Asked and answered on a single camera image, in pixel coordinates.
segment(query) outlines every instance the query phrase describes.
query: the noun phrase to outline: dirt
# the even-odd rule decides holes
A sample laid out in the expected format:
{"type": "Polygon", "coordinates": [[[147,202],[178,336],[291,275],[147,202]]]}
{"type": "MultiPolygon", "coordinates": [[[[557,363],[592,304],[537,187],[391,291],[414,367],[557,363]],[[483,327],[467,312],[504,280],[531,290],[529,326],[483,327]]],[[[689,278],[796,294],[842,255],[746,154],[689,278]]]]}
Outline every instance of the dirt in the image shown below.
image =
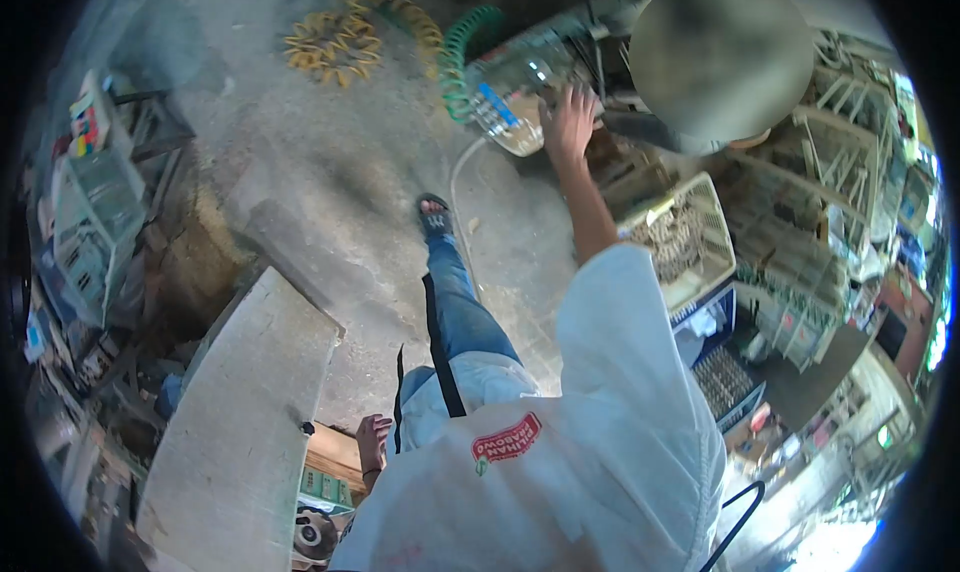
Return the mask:
{"type": "Polygon", "coordinates": [[[258,257],[238,244],[221,197],[202,181],[213,162],[188,157],[183,163],[158,220],[169,244],[154,269],[162,311],[190,339],[204,335],[258,257]]]}

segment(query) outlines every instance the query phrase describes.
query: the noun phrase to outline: green coiled hose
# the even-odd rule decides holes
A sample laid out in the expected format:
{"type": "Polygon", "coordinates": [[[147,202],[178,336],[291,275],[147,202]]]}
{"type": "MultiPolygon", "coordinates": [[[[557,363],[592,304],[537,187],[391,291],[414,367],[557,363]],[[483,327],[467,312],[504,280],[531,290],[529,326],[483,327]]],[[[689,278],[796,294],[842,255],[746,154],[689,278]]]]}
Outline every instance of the green coiled hose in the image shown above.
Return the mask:
{"type": "Polygon", "coordinates": [[[474,113],[464,77],[467,46],[477,30],[483,28],[488,30],[485,34],[496,34],[502,22],[502,11],[492,5],[481,5],[457,20],[443,36],[443,53],[438,58],[439,86],[446,110],[454,122],[467,123],[474,113]]]}

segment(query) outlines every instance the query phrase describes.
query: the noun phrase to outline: hand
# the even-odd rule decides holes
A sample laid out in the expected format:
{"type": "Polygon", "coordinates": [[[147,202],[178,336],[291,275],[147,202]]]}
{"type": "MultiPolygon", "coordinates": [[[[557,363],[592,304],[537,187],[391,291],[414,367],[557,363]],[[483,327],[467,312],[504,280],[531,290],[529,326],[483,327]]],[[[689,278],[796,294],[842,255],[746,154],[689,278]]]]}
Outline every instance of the hand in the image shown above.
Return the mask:
{"type": "Polygon", "coordinates": [[[393,422],[389,417],[383,417],[379,413],[368,415],[360,420],[360,426],[357,427],[357,447],[360,450],[360,466],[363,468],[361,472],[383,467],[380,454],[383,452],[387,434],[390,432],[390,424],[393,422]]]}
{"type": "Polygon", "coordinates": [[[543,146],[555,167],[577,164],[584,158],[587,143],[594,134],[597,97],[587,84],[563,87],[557,107],[551,112],[546,102],[539,103],[543,146]]]}

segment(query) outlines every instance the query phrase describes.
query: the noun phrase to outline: white t-shirt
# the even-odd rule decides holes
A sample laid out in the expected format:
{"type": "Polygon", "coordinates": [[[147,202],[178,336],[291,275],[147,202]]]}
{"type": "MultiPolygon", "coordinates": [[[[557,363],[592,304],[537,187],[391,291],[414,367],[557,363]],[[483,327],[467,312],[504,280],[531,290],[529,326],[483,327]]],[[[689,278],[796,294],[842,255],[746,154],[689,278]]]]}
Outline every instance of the white t-shirt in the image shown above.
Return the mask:
{"type": "Polygon", "coordinates": [[[450,366],[466,417],[449,418],[436,376],[410,398],[404,450],[330,570],[699,570],[726,453],[650,254],[620,244],[587,262],[557,341],[561,397],[522,396],[536,387],[515,362],[463,353],[450,366]]]}

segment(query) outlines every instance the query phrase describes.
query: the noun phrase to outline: concrete slab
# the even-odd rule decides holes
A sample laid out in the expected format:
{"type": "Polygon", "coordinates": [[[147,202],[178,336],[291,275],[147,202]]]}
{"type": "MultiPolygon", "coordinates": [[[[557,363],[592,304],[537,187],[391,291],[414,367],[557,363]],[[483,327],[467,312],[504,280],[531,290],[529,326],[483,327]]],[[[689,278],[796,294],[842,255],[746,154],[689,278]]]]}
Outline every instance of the concrete slab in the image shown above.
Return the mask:
{"type": "Polygon", "coordinates": [[[290,568],[300,426],[340,330],[272,267],[224,310],[184,376],[140,499],[137,534],[162,554],[158,569],[290,568]]]}

